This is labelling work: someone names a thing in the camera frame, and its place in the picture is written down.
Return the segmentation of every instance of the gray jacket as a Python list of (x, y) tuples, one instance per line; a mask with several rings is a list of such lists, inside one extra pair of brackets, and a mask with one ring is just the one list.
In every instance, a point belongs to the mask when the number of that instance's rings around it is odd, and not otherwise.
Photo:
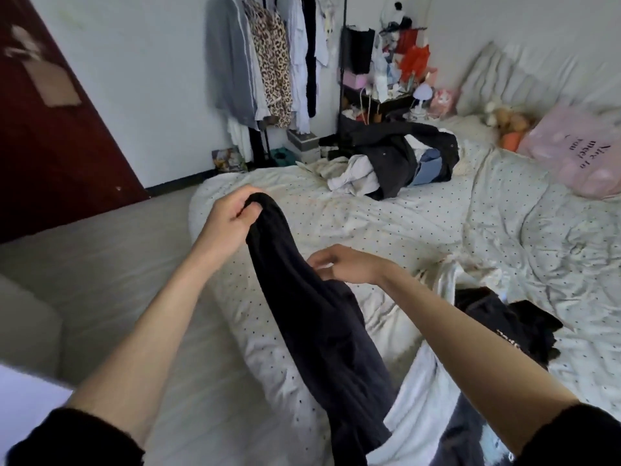
[(207, 2), (207, 87), (216, 108), (256, 129), (247, 24), (242, 0)]

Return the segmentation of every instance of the polka dot bed sheet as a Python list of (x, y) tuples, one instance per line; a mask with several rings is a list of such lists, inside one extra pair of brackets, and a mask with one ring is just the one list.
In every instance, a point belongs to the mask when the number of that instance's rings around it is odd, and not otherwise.
[[(455, 129), (463, 125), (453, 124)], [(561, 357), (551, 371), (582, 400), (621, 418), (618, 200), (573, 196), (550, 184), (528, 159), (463, 137), (458, 133), (462, 164), (450, 182), (403, 189), (382, 202), (330, 192), (324, 180), (299, 167), (209, 179), (190, 204), (192, 239), (217, 198), (252, 184), (282, 208), (304, 257), (342, 243), (390, 258), (416, 274), (447, 254), (466, 252), (515, 275), (509, 298), (526, 297), (566, 324), (557, 345)], [(327, 416), (299, 376), (247, 247), (209, 284), (246, 364), (290, 427), (284, 429), (289, 456), (296, 464), (330, 463)], [(422, 343), (420, 332), (380, 289), (352, 285), (352, 290), (399, 386)]]

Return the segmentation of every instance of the black sleeve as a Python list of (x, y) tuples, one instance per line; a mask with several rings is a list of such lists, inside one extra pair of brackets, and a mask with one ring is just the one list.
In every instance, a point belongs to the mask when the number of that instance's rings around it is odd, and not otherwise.
[(596, 407), (570, 407), (543, 426), (514, 463), (539, 464), (621, 464), (621, 424)]
[(7, 466), (143, 464), (144, 451), (125, 432), (82, 411), (56, 409), (27, 439), (13, 446)]

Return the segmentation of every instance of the door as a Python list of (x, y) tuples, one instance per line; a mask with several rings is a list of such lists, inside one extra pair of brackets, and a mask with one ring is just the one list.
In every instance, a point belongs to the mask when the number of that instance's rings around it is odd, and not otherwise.
[[(46, 105), (26, 69), (42, 64), (24, 63), (37, 49), (81, 104)], [(0, 242), (147, 198), (29, 0), (0, 0)]]

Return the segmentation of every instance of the white wall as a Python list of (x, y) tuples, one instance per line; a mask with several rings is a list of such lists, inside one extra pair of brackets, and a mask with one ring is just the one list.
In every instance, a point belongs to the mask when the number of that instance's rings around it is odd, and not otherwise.
[[(32, 0), (145, 187), (209, 170), (211, 150), (230, 146), (206, 98), (206, 1)], [(350, 22), (379, 26), (383, 3), (349, 0)], [(320, 137), (335, 132), (336, 71), (334, 52), (311, 123)], [(286, 142), (283, 130), (269, 136)]]
[[(423, 11), (428, 1), (409, 0), (408, 7)], [(457, 86), (496, 41), (544, 80), (558, 81), (566, 62), (573, 69), (569, 93), (587, 88), (591, 101), (621, 105), (620, 19), (621, 0), (433, 0), (431, 63), (438, 85)]]

